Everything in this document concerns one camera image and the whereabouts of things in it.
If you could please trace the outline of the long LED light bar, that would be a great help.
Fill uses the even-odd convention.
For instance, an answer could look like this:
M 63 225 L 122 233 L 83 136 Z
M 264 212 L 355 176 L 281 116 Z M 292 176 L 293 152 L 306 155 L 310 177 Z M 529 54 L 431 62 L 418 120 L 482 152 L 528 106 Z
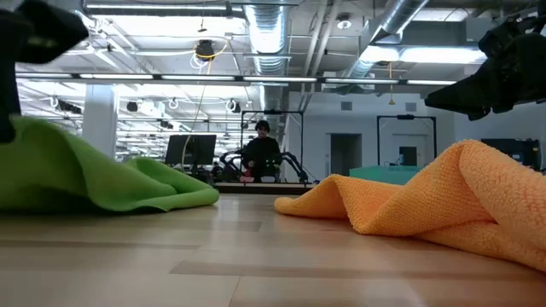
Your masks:
M 211 74 L 122 74 L 122 73 L 60 73 L 60 72 L 17 72 L 19 79 L 58 80 L 76 82 L 81 80 L 108 80 L 113 83 L 148 84 L 160 82 L 177 83 L 266 83 L 266 84 L 388 84 L 388 85 L 430 85 L 445 86 L 455 84 L 450 80 L 394 79 L 394 78 L 325 78 L 325 77 L 286 77 L 286 76 L 242 76 Z

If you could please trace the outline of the black gantry frame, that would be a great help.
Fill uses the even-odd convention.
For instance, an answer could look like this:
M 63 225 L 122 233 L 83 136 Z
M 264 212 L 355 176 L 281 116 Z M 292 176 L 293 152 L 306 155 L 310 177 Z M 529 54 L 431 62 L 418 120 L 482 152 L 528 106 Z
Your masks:
M 375 119 L 377 165 L 407 165 L 415 158 L 424 167 L 439 155 L 438 121 L 434 116 L 378 115 Z
M 304 166 L 302 166 L 304 158 L 304 113 L 302 111 L 284 111 L 284 110 L 263 110 L 263 111 L 251 111 L 243 110 L 241 112 L 241 117 L 238 121 L 238 124 L 241 128 L 241 139 L 240 147 L 243 148 L 243 132 L 247 126 L 253 122 L 253 118 L 257 115 L 272 115 L 272 116 L 282 116 L 285 115 L 285 127 L 288 128 L 289 119 L 293 117 L 294 114 L 300 116 L 300 121 L 297 119 L 294 120 L 294 123 L 299 127 L 299 139 L 300 139 L 300 148 L 299 148 L 299 157 L 297 158 L 293 153 L 283 150 L 280 155 L 282 160 L 288 162 L 292 167 L 294 172 L 297 174 L 298 179 L 301 183 L 307 183 L 308 176 L 305 172 Z

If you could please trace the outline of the silver smooth ceiling duct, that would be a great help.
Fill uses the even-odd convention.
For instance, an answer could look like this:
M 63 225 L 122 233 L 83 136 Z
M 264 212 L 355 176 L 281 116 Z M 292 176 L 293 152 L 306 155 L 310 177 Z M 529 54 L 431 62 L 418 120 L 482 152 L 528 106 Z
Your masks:
M 384 38 L 392 39 L 392 44 L 399 44 L 404 29 L 428 2 L 429 0 L 388 0 L 383 13 L 364 24 L 358 40 L 359 55 L 342 77 L 367 77 L 373 66 L 380 62 L 380 59 L 374 59 L 374 44 Z

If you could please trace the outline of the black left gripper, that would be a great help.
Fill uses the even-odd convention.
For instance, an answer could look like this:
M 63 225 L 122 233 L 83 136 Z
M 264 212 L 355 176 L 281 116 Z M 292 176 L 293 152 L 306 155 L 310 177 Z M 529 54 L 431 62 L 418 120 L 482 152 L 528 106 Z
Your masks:
M 89 36 L 74 13 L 43 0 L 23 0 L 0 9 L 0 143 L 15 138 L 11 115 L 20 115 L 15 62 L 46 64 Z

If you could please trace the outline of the black equipment screen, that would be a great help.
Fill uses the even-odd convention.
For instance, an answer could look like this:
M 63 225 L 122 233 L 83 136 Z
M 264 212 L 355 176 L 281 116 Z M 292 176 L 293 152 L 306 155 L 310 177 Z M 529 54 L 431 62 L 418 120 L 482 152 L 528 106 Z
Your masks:
M 493 138 L 481 139 L 481 141 L 534 171 L 541 170 L 542 155 L 539 140 Z

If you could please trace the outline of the black computer monitor back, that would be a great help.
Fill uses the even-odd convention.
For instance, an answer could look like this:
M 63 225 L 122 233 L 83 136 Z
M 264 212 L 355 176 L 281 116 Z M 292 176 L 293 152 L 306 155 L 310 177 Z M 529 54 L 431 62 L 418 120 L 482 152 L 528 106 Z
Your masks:
M 197 172 L 199 166 L 212 165 L 216 135 L 173 135 L 167 144 L 165 163 L 170 166 L 190 167 Z

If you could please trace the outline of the black aluminium table frame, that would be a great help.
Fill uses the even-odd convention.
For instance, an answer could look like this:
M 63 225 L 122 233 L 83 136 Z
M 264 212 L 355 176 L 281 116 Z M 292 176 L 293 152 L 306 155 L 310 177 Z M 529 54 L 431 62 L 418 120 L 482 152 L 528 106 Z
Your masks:
M 302 195 L 315 186 L 312 183 L 218 182 L 215 189 L 220 194 Z

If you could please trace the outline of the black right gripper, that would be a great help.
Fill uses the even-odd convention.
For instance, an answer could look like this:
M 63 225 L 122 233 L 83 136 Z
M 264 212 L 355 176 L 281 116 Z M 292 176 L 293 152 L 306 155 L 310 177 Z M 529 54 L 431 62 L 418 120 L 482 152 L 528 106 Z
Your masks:
M 429 94 L 433 107 L 478 120 L 491 111 L 507 112 L 516 105 L 546 103 L 546 14 L 508 17 L 480 39 L 486 72 L 477 72 Z

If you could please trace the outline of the silver ribbed ceiling duct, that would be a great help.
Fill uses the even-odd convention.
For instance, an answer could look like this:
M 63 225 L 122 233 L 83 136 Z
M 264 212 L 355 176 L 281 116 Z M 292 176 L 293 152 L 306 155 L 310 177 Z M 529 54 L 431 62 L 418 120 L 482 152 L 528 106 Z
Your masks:
M 278 5 L 245 5 L 248 35 L 255 74 L 258 77 L 282 77 L 288 73 L 287 26 L 288 10 Z M 280 81 L 253 81 L 260 87 L 263 111 L 281 111 L 285 106 L 285 90 Z

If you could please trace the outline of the orange microfiber towel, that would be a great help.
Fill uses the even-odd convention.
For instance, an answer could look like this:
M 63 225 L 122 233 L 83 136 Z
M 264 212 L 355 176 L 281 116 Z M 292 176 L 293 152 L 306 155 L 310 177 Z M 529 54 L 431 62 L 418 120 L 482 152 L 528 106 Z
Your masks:
M 345 219 L 360 235 L 414 237 L 546 273 L 546 176 L 483 142 L 457 142 L 406 184 L 331 175 L 281 214 Z

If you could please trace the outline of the green microfiber towel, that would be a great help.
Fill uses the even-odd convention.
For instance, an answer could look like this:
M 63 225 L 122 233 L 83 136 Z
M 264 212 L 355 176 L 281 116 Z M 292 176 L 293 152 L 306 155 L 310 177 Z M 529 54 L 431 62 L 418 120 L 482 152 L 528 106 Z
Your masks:
M 0 143 L 0 213 L 135 214 L 210 206 L 210 185 L 156 160 L 117 163 L 82 138 L 41 119 L 13 117 Z

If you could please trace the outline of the white square pillar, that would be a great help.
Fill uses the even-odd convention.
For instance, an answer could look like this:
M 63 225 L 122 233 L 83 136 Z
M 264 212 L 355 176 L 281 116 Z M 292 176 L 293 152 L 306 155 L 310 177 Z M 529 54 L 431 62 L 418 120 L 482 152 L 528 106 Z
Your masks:
M 82 137 L 93 148 L 114 159 L 119 97 L 112 84 L 87 84 Z

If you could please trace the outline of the person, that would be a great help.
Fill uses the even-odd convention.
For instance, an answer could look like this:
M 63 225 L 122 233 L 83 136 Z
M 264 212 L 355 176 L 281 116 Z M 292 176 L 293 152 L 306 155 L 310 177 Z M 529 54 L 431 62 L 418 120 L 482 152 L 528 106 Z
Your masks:
M 255 125 L 258 135 L 243 149 L 242 164 L 250 172 L 254 182 L 261 182 L 266 170 L 266 161 L 277 158 L 281 151 L 278 141 L 269 136 L 270 124 L 267 120 L 260 120 Z

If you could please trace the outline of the teal plastic basket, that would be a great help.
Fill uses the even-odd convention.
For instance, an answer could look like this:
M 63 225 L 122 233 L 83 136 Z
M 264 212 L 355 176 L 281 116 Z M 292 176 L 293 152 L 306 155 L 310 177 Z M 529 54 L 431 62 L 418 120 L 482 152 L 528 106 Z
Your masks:
M 350 177 L 376 182 L 404 185 L 419 171 L 417 166 L 366 166 L 350 169 Z

